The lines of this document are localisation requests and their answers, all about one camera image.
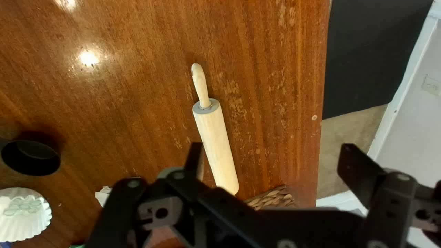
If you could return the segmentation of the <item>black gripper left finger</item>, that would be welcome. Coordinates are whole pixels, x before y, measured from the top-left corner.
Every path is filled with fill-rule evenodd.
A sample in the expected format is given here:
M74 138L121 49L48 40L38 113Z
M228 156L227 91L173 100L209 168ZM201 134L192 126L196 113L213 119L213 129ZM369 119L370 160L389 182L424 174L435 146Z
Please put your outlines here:
M257 248L257 232L249 226L254 210L199 180L202 153L203 145L192 144L185 166L154 184L140 177L119 181L86 248L145 248L162 228L188 248Z

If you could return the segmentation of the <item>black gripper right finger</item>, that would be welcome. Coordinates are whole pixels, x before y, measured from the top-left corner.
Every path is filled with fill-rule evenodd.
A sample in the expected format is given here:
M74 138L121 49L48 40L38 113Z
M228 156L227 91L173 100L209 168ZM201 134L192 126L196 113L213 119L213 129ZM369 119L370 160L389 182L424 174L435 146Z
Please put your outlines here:
M344 144L338 175L367 208L358 232L366 248L414 248L413 228L441 246L441 184L421 185L414 177L382 168L355 144Z

